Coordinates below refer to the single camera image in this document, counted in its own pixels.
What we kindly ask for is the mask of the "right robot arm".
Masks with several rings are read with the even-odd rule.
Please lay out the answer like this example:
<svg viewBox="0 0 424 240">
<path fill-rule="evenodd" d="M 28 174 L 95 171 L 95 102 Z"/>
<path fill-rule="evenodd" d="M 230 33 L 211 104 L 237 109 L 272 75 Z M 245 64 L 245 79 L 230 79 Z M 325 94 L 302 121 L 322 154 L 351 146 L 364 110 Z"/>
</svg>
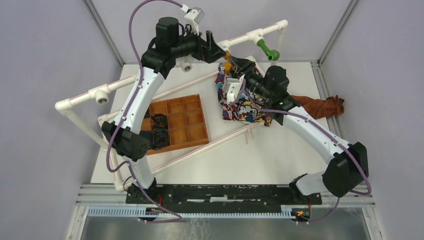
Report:
<svg viewBox="0 0 424 240">
<path fill-rule="evenodd" d="M 372 193 L 369 182 L 366 147 L 349 143 L 318 123 L 289 93 L 287 71 L 272 65 L 264 74 L 256 73 L 256 63 L 245 58 L 226 57 L 228 66 L 222 73 L 226 99 L 233 103 L 242 94 L 257 94 L 264 100 L 259 111 L 306 141 L 325 161 L 326 170 L 297 177 L 289 189 L 289 199 L 302 204 L 314 193 L 330 192 L 341 198 L 347 193 L 367 196 Z"/>
</svg>

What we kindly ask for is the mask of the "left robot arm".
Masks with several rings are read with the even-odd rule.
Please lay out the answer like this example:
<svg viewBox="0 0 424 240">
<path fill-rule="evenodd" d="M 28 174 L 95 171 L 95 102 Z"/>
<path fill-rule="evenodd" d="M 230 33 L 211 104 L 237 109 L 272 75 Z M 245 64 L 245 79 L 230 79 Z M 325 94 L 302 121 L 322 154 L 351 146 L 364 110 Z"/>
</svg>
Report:
<svg viewBox="0 0 424 240">
<path fill-rule="evenodd" d="M 141 126 L 153 97 L 176 66 L 177 59 L 193 57 L 211 64 L 226 52 L 215 41 L 213 32 L 181 34 L 175 17 L 162 17 L 155 26 L 155 37 L 140 56 L 139 71 L 120 113 L 112 122 L 104 122 L 101 130 L 108 141 L 106 167 L 111 173 L 128 165 L 138 197 L 147 204 L 154 202 L 158 191 L 148 161 L 150 139 Z"/>
</svg>

